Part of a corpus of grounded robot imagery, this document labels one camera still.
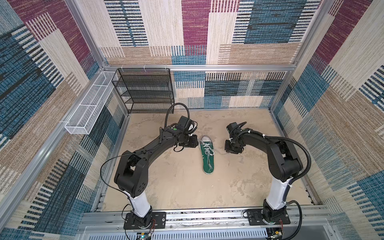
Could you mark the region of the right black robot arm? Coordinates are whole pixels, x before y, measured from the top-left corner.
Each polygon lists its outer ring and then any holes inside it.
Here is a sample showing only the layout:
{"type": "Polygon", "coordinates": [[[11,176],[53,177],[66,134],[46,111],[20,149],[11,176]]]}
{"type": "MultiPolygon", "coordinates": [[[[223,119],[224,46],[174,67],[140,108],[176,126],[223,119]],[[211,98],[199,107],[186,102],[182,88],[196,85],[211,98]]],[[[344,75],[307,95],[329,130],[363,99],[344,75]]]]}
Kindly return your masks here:
{"type": "Polygon", "coordinates": [[[269,195],[264,200],[262,217],[266,224],[274,224],[285,215],[287,196],[303,164],[294,143],[282,137],[266,136],[251,129],[230,129],[225,142],[227,153],[240,154],[252,146],[267,154],[268,168],[273,177],[269,195]]]}

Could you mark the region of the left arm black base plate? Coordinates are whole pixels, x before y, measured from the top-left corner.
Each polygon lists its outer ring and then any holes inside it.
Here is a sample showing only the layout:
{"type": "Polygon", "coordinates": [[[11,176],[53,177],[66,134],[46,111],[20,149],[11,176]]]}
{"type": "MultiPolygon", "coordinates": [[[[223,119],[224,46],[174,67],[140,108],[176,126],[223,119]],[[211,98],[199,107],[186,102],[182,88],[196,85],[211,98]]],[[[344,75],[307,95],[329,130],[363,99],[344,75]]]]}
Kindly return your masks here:
{"type": "Polygon", "coordinates": [[[124,222],[124,230],[139,230],[139,229],[164,229],[166,226],[166,212],[151,212],[149,211],[143,218],[138,217],[134,213],[127,213],[124,222]]]}

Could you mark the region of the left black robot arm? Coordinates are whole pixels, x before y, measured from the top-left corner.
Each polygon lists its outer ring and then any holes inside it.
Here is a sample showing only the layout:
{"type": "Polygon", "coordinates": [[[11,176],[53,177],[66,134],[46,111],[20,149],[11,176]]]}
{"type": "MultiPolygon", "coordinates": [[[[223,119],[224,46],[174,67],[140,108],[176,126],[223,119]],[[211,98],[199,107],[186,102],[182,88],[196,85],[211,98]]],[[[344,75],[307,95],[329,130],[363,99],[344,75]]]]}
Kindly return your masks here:
{"type": "Polygon", "coordinates": [[[185,127],[172,124],[160,128],[159,136],[149,144],[134,152],[126,151],[121,156],[114,182],[130,200],[132,217],[138,224],[145,227],[153,219],[153,208],[145,193],[151,164],[172,147],[197,147],[197,135],[193,134],[197,129],[196,125],[197,123],[193,121],[185,127]]]}

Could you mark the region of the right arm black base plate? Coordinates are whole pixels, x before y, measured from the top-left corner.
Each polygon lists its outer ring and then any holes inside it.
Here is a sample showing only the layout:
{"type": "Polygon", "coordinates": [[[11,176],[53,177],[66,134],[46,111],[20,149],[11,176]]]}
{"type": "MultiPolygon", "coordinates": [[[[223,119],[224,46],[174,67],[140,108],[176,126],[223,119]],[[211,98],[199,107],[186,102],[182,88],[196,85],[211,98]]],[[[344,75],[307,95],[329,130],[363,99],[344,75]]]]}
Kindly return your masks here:
{"type": "Polygon", "coordinates": [[[248,219],[250,226],[280,225],[281,222],[283,225],[289,225],[291,223],[286,207],[280,210],[248,209],[245,211],[244,217],[248,219]]]}

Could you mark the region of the white shoelace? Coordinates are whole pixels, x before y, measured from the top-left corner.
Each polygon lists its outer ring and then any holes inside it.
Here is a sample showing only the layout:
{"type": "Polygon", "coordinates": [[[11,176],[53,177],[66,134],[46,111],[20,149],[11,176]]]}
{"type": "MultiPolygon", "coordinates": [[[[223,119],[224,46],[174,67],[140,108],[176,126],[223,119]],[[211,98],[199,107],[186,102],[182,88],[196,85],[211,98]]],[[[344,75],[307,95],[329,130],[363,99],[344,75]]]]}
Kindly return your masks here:
{"type": "Polygon", "coordinates": [[[216,151],[214,149],[213,142],[201,142],[201,146],[203,147],[205,154],[209,155],[209,156],[214,156],[215,154],[219,154],[219,155],[227,155],[228,154],[228,153],[216,151]]]}

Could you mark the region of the green canvas sneaker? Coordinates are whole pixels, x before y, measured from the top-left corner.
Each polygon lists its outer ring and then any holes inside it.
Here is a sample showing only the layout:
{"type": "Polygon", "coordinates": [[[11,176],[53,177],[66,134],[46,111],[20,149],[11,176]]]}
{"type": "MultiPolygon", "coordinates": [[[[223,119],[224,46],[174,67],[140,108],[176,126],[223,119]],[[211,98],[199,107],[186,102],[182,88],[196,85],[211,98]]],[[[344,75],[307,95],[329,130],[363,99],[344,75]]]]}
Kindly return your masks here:
{"type": "Polygon", "coordinates": [[[201,146],[201,142],[213,142],[210,137],[202,136],[199,141],[199,147],[201,150],[202,158],[203,158],[203,171],[210,175],[214,171],[214,156],[206,155],[203,147],[201,146]]]}

